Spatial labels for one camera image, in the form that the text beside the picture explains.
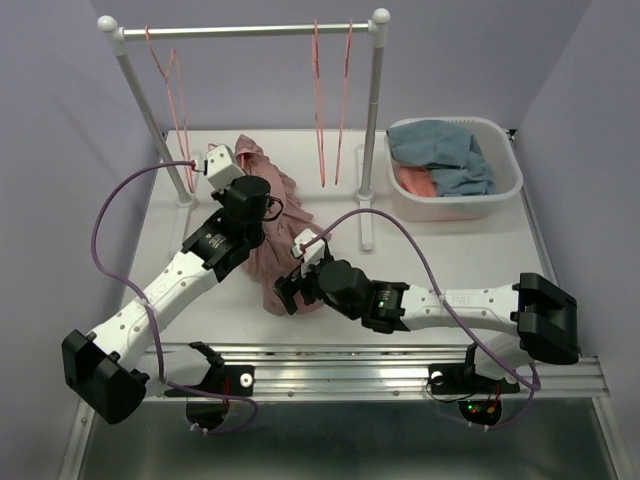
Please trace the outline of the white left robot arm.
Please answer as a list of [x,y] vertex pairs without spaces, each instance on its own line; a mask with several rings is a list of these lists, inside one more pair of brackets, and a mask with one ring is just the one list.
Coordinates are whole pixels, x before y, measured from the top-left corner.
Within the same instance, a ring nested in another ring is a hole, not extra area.
[[145,288],[135,284],[134,299],[87,334],[78,330],[63,340],[66,384],[108,424],[129,417],[142,401],[167,390],[230,403],[249,402],[251,390],[224,371],[220,354],[203,342],[165,355],[157,367],[143,366],[150,345],[193,301],[220,284],[264,239],[263,224],[277,203],[269,182],[243,175],[213,193],[221,207],[187,240]]

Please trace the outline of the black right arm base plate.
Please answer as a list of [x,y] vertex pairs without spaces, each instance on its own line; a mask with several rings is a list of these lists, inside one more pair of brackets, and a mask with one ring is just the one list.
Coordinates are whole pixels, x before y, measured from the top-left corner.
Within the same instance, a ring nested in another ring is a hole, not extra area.
[[473,396],[476,394],[516,394],[518,384],[477,375],[463,363],[436,363],[428,368],[427,385],[435,396]]

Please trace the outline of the aluminium mounting rail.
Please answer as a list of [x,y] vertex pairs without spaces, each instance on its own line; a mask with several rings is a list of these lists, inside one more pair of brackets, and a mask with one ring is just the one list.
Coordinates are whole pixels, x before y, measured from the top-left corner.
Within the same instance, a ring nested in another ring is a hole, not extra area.
[[[229,365],[255,368],[260,403],[421,401],[432,364],[457,363],[464,345],[233,345],[213,344]],[[536,362],[538,399],[609,397],[595,357],[569,366]]]

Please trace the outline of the white plastic basket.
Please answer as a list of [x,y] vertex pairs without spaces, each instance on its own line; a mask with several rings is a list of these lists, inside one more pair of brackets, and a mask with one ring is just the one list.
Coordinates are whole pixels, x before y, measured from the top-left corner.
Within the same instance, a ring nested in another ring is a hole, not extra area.
[[490,216],[515,199],[523,186],[523,175],[506,131],[481,117],[439,117],[447,126],[466,129],[479,144],[490,167],[495,192],[486,195],[424,197],[406,190],[400,181],[401,165],[391,151],[391,140],[384,139],[385,163],[394,214],[409,222],[472,220]]

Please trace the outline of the blue grey garment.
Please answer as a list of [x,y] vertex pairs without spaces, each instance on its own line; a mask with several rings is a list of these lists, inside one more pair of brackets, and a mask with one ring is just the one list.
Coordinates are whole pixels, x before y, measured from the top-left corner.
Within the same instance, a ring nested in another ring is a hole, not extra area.
[[401,166],[430,171],[438,196],[495,192],[489,165],[466,129],[438,120],[420,120],[387,130],[391,151]]

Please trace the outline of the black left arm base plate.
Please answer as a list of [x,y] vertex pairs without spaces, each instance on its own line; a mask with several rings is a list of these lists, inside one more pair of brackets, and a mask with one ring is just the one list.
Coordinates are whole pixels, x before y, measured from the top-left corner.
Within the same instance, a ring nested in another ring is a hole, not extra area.
[[193,388],[199,391],[251,397],[255,380],[255,367],[250,364],[211,367],[204,379]]

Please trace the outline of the white metal clothes rack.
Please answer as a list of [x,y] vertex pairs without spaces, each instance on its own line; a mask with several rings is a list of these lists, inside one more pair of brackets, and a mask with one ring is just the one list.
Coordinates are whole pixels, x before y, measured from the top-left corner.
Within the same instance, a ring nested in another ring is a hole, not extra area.
[[[365,130],[364,151],[357,159],[356,166],[359,174],[359,186],[355,190],[355,198],[361,208],[370,207],[374,201],[374,190],[371,186],[373,170],[375,136],[378,119],[378,104],[384,49],[387,44],[388,26],[391,21],[390,12],[385,8],[376,9],[372,18],[364,23],[353,23],[353,35],[366,33],[372,38],[371,76],[368,98],[367,123]],[[188,38],[251,38],[275,36],[310,36],[313,24],[287,25],[251,25],[251,26],[208,26],[208,27],[180,27],[180,28],[149,28],[151,40],[158,39],[188,39]],[[322,34],[347,35],[349,23],[319,24],[319,36]],[[193,176],[182,176],[176,169],[175,161],[167,146],[166,139],[156,122],[151,106],[131,63],[127,43],[129,41],[144,41],[143,29],[125,28],[117,21],[103,15],[97,20],[98,29],[107,37],[111,50],[119,64],[136,104],[153,139],[153,144],[159,154],[161,163],[169,168],[169,175],[178,196],[178,205],[185,209],[195,201],[195,182]]]

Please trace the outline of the salmon pink skirt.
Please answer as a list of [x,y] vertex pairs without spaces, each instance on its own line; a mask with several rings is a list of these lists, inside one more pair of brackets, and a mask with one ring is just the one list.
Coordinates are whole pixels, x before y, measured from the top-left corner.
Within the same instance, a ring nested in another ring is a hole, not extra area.
[[396,175],[398,184],[408,193],[425,198],[437,198],[437,189],[430,171],[420,167],[401,166]]

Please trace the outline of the dusty pink garment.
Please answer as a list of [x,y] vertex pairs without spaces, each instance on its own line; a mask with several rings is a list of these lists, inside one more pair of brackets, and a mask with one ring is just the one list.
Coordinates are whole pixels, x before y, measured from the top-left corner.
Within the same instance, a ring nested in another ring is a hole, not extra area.
[[314,223],[314,216],[307,212],[296,195],[296,181],[281,171],[250,137],[242,134],[234,147],[238,163],[240,154],[245,154],[249,175],[259,176],[271,184],[271,195],[284,202],[280,217],[263,224],[264,242],[253,250],[243,269],[247,275],[262,286],[263,308],[272,315],[283,316],[285,309],[274,293],[274,284],[279,277],[288,276],[298,266],[291,254],[294,239],[309,228],[316,233],[322,228]]

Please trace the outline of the pink hanger with blue garment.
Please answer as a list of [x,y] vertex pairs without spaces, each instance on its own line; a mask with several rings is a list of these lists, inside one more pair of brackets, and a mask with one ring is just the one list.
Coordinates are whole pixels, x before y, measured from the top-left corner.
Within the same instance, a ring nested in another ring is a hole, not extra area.
[[317,21],[313,24],[313,33],[311,37],[312,45],[312,71],[313,71],[313,88],[315,96],[315,131],[317,154],[319,163],[320,185],[322,188],[326,186],[326,161],[324,149],[324,114],[323,100],[320,80],[319,65],[319,25]]

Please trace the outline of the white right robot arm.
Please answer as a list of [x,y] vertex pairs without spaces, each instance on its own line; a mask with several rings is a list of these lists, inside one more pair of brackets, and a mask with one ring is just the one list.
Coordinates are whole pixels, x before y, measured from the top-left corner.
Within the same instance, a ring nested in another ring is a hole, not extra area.
[[438,290],[369,279],[345,260],[303,265],[274,286],[285,311],[320,302],[381,334],[460,328],[472,340],[460,366],[463,384],[482,390],[534,361],[579,360],[577,301],[536,273],[480,290]]

